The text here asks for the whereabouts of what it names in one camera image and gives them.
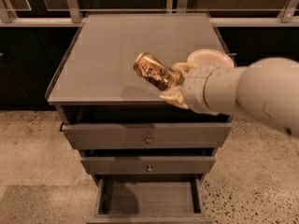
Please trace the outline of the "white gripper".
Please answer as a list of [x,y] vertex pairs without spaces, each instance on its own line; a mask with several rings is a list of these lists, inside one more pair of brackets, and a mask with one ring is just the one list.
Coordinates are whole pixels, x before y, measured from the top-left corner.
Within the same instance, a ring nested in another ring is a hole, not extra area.
[[182,89],[181,86],[176,86],[162,91],[160,97],[168,104],[178,108],[189,108],[198,114],[218,115],[218,112],[210,110],[205,99],[206,82],[216,66],[203,64],[196,67],[194,63],[175,63],[172,69],[173,77],[186,77]]

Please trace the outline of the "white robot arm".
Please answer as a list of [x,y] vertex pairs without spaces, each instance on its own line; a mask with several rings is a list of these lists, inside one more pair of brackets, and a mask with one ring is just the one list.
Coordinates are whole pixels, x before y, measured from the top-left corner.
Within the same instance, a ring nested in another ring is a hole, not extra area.
[[253,119],[299,138],[299,64],[294,60],[268,58],[245,67],[191,67],[182,84],[160,97],[195,113]]

